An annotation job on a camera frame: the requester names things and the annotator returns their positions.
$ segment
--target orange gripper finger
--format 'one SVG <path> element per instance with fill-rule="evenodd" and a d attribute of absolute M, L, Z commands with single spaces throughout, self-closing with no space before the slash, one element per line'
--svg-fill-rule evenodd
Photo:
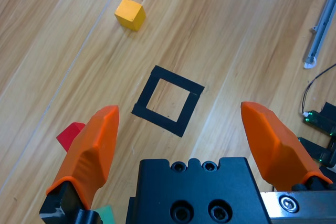
<path fill-rule="evenodd" d="M 75 137 L 47 194 L 65 181 L 74 186 L 89 210 L 110 172 L 119 125 L 118 106 L 99 110 Z"/>
<path fill-rule="evenodd" d="M 289 191 L 311 176 L 332 183 L 273 111 L 255 102 L 243 102 L 241 110 L 247 141 L 264 180 L 278 191 Z"/>

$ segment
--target square marking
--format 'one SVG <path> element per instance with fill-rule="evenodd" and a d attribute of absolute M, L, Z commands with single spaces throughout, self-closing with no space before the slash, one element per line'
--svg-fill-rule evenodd
<path fill-rule="evenodd" d="M 146 108 L 160 79 L 190 92 L 176 122 Z M 203 86 L 193 81 L 155 66 L 137 103 L 134 105 L 132 114 L 182 137 L 203 89 Z"/>

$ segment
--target wooden block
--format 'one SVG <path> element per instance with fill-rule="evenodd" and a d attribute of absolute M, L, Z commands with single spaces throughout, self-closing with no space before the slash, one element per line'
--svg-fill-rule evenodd
<path fill-rule="evenodd" d="M 122 0 L 114 15 L 120 25 L 138 31 L 146 18 L 143 6 L 132 0 Z"/>
<path fill-rule="evenodd" d="M 103 224 L 116 224 L 113 217 L 113 212 L 111 206 L 101 207 L 95 210 L 99 213 L 100 219 Z"/>
<path fill-rule="evenodd" d="M 68 152 L 73 140 L 84 127 L 84 123 L 71 123 L 64 131 L 56 136 L 56 139 L 63 146 L 66 152 Z"/>

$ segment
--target green block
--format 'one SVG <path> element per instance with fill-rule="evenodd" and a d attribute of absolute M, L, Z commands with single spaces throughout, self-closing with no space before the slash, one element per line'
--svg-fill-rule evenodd
<path fill-rule="evenodd" d="M 113 217 L 112 207 L 105 206 L 95 210 L 100 215 L 103 224 L 116 224 Z"/>

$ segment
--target screw hole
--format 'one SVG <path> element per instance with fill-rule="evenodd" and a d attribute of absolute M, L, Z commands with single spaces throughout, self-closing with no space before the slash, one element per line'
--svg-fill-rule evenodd
<path fill-rule="evenodd" d="M 208 212 L 210 217 L 217 223 L 227 223 L 232 218 L 231 206 L 221 199 L 211 201 Z"/>
<path fill-rule="evenodd" d="M 208 172 L 214 172 L 217 170 L 217 165 L 214 162 L 206 161 L 203 163 L 202 168 Z"/>
<path fill-rule="evenodd" d="M 172 205 L 170 214 L 176 223 L 186 224 L 193 219 L 194 209 L 187 201 L 178 200 Z"/>
<path fill-rule="evenodd" d="M 183 162 L 175 162 L 174 164 L 172 164 L 171 169 L 178 173 L 181 173 L 184 172 L 187 169 L 187 167 Z"/>

